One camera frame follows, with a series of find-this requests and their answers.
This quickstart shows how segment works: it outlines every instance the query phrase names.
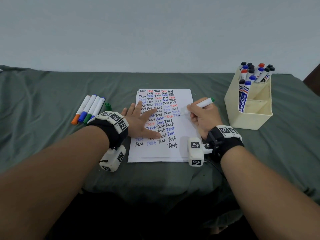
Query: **wall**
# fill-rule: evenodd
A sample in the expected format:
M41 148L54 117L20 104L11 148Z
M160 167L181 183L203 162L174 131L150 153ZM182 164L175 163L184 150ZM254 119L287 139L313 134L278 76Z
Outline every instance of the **wall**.
M234 72L320 63L320 0L1 0L0 64L55 71Z

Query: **black and white square marker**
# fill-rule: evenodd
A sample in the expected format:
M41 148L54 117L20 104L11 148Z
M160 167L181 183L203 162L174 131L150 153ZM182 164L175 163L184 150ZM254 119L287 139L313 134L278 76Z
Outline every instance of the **black and white square marker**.
M102 166L102 167L103 167L104 170L112 172L110 168L105 167L105 166Z
M119 154L119 156L118 156L118 160L119 160L119 162L121 162L122 161L122 158L124 157L124 155L123 155L123 153L122 152L120 152L120 154Z
M118 121L121 119L120 116L116 115L115 113L109 116L111 119L114 119L115 121Z
M191 141L191 148L200 148L200 143L197 141Z
M230 130L228 130L228 128L226 127L219 128L219 130L221 131L222 134L231 133Z
M103 116L109 116L110 114L112 114L112 113L104 112L104 113L102 113L101 115L103 115Z
M201 165L201 160L192 160L191 165Z
M122 120L118 123L119 127L121 128L121 130L123 131L125 128L127 128L126 123Z
M231 133L238 134L238 132L233 128L229 128L229 131L231 131Z

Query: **white sheet of paper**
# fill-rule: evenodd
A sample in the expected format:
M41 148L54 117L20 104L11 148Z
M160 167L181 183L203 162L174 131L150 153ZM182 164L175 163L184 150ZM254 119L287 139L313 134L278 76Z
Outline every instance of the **white sheet of paper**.
M139 89L136 103L142 101L142 110L152 108L153 114L146 128L161 133L161 139L131 139L128 162L186 162L188 139L199 137L189 115L180 116L180 108L193 102L190 89Z

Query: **wristband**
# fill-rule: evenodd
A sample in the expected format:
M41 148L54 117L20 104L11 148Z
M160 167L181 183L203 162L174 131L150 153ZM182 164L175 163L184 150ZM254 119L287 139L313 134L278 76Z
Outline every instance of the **wristband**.
M206 142L212 148L212 159L220 163L223 155L235 146L243 146L241 135L231 126L218 125L209 131Z
M109 139L109 148L118 148L128 136L128 122L121 114L105 111L90 119L87 126L94 125L106 133Z

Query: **person's left arm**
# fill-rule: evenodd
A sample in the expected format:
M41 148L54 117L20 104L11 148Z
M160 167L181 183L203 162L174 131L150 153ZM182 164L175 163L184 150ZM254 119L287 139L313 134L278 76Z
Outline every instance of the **person's left arm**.
M144 128L156 109L140 111L141 102L121 113L129 136L157 138ZM0 238L43 239L108 148L104 131L86 126L0 175Z

